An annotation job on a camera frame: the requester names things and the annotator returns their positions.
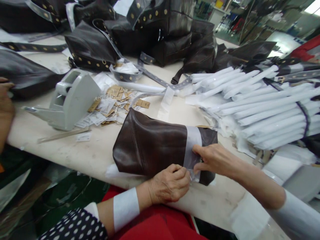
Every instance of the white table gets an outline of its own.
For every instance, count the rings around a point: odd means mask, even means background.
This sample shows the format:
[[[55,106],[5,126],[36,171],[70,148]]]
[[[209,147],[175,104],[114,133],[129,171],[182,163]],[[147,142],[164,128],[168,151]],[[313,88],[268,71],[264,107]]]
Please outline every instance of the white table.
[[[37,42],[38,44],[62,44],[62,36],[52,37]],[[237,47],[226,43],[227,47]],[[51,68],[59,62],[60,65],[67,66],[67,59],[62,53],[22,53],[25,57]],[[153,74],[170,82],[176,72],[182,67],[182,62],[178,62],[165,68],[153,65],[146,65]],[[139,83],[152,86],[159,86],[156,82],[143,76]],[[76,142],[75,136],[37,144],[37,139],[48,137],[59,133],[41,119],[21,110],[22,106],[48,107],[53,90],[36,99],[26,102],[16,102],[16,117],[8,138],[8,143],[17,148],[23,147],[25,151],[35,154],[49,161],[80,171],[84,174],[99,180],[111,183],[118,187],[129,189],[143,182],[144,178],[108,178],[105,176],[106,168],[113,164],[112,148],[116,137],[121,129],[121,125],[111,124],[105,127],[91,127],[92,137],[89,142]],[[156,118],[162,97],[152,97],[151,105],[144,113],[151,118]],[[178,123],[190,126],[207,125],[208,123],[200,114],[199,110],[185,104],[185,100],[174,97],[170,107],[170,123]],[[223,138],[219,135],[219,142],[241,159],[252,163],[249,156],[237,152],[232,146],[231,139]],[[208,187],[198,183],[192,183],[189,192],[177,203],[171,206],[184,212],[207,221],[225,230],[231,231],[229,215],[242,199],[245,189],[238,183],[220,175],[216,175],[215,185]]]

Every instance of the white arm sleeve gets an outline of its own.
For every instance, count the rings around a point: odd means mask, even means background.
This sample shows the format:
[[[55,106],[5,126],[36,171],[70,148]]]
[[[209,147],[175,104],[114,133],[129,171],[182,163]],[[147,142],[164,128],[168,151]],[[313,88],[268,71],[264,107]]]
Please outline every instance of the white arm sleeve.
[[[320,213],[290,192],[279,210],[267,210],[270,216],[292,240],[320,239]]]

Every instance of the white tape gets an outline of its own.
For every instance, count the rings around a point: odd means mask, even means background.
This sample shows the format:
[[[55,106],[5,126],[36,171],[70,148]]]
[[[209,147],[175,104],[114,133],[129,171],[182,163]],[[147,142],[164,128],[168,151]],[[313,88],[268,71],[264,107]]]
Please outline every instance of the white tape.
[[[166,93],[162,99],[160,104],[160,109],[158,112],[157,119],[160,121],[167,122],[169,120],[169,112],[170,112],[170,105],[173,99],[175,91],[172,88],[167,88]]]
[[[140,214],[136,188],[113,198],[113,222],[115,232],[119,231]]]

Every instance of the polka dot sleeve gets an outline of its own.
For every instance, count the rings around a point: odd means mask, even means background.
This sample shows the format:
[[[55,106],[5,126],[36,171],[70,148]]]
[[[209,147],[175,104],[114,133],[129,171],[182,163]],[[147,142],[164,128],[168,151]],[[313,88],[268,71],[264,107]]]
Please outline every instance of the polka dot sleeve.
[[[86,210],[68,212],[60,222],[39,237],[39,240],[108,239],[104,225]]]

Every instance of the white label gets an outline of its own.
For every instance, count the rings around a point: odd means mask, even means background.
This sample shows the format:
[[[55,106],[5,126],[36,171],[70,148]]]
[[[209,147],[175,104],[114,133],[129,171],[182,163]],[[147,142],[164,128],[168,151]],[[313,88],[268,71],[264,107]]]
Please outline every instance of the white label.
[[[80,134],[77,134],[76,137],[76,141],[77,142],[87,142],[87,141],[90,141],[91,139],[91,132],[85,132],[85,133],[80,133]]]

